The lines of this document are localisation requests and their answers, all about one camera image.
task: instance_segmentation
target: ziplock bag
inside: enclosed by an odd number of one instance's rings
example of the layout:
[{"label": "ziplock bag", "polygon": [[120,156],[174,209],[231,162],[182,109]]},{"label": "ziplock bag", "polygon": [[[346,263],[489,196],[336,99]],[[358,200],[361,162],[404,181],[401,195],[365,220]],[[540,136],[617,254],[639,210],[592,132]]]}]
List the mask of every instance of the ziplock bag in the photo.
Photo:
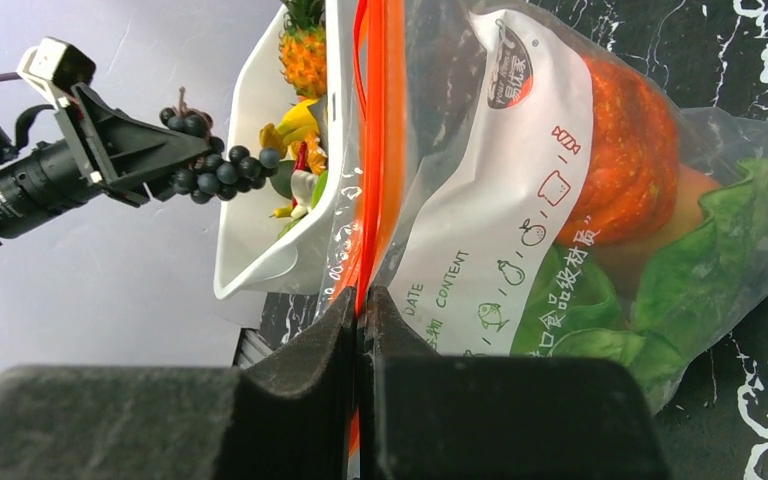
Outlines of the ziplock bag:
[{"label": "ziplock bag", "polygon": [[441,354],[612,359],[660,410],[768,295],[768,123],[679,111],[525,2],[367,17],[325,301],[374,274]]}]

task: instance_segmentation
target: grape bunch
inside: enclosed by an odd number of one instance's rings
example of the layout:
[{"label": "grape bunch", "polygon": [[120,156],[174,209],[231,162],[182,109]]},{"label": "grape bunch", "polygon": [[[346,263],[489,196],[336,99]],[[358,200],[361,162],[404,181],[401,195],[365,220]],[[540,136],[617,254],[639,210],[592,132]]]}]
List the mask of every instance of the grape bunch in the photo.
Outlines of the grape bunch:
[{"label": "grape bunch", "polygon": [[280,153],[275,149],[266,148],[260,152],[258,158],[254,158],[249,149],[237,145],[228,151],[228,159],[223,159],[225,142],[210,133],[213,119],[204,112],[187,108],[183,93],[181,89],[178,108],[161,110],[160,121],[172,131],[206,139],[210,142],[213,153],[172,175],[171,183],[175,193],[189,195],[195,203],[203,205],[214,196],[229,201],[238,193],[263,188],[266,179],[278,171]]},{"label": "grape bunch", "polygon": [[172,186],[176,193],[189,195],[200,205],[214,196],[229,201],[238,193],[260,190],[266,185],[266,179],[278,171],[278,152],[273,154],[269,150],[272,149],[264,149],[259,158],[252,157],[249,149],[242,145],[231,147],[228,160],[219,154],[210,154],[195,167],[175,172]]}]

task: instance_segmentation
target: green lettuce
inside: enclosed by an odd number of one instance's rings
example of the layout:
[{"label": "green lettuce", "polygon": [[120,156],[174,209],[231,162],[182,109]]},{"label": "green lettuce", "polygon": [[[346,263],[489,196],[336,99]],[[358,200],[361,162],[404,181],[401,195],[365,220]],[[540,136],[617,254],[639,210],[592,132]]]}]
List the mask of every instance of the green lettuce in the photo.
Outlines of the green lettuce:
[{"label": "green lettuce", "polygon": [[768,160],[738,163],[743,180],[703,195],[705,221],[656,253],[637,292],[631,329],[657,333],[691,360],[727,333],[758,242],[768,232]]},{"label": "green lettuce", "polygon": [[[568,252],[553,247],[538,271],[511,354],[613,360],[629,369],[650,406],[661,408],[690,361],[733,326],[731,310],[768,235],[768,160],[742,160],[737,167],[740,182],[699,199],[703,223],[650,259],[628,322],[610,280],[588,260],[564,321],[547,330],[540,318],[555,308],[549,298],[559,294],[555,277]],[[540,347],[544,332],[554,335],[551,349]]]},{"label": "green lettuce", "polygon": [[328,183],[328,170],[322,172],[316,180],[316,186],[313,187],[313,197],[310,201],[310,208],[316,208],[316,206],[319,205],[319,200],[322,198],[322,194],[325,193],[326,183]]},{"label": "green lettuce", "polygon": [[[556,303],[559,301],[561,291],[555,276],[564,268],[568,252],[565,248],[552,247],[543,259],[514,335],[511,354],[548,354],[549,347],[540,347],[544,332],[550,333],[557,341],[568,333],[582,329],[624,328],[622,307],[614,286],[595,262],[586,260],[581,266],[575,291],[566,302],[566,310],[550,303],[550,295],[555,297]],[[563,315],[560,326],[547,328],[544,320],[551,315]]]}]

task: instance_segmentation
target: black marble surface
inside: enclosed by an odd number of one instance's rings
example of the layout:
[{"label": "black marble surface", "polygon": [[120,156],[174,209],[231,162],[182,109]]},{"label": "black marble surface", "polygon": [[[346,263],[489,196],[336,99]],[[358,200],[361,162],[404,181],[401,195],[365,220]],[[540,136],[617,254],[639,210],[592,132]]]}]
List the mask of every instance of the black marble surface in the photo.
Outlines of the black marble surface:
[{"label": "black marble surface", "polygon": [[[534,1],[657,81],[680,107],[768,121],[768,0]],[[315,299],[270,295],[273,348],[308,326]],[[768,298],[690,366],[656,417],[676,479],[768,480]]]}]

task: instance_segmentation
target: white table surface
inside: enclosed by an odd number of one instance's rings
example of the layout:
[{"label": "white table surface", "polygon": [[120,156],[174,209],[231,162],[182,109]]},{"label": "white table surface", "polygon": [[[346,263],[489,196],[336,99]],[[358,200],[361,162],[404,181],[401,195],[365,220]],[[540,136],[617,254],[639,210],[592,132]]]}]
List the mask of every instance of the white table surface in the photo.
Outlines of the white table surface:
[{"label": "white table surface", "polygon": [[[0,0],[0,73],[44,36],[98,65],[111,106],[158,123],[188,88],[227,138],[233,85],[278,0]],[[0,124],[42,103],[0,85]],[[32,141],[60,138],[43,113]],[[213,296],[219,205],[175,198],[139,210],[100,197],[0,248],[0,372],[19,364],[230,365],[263,295]]]}]

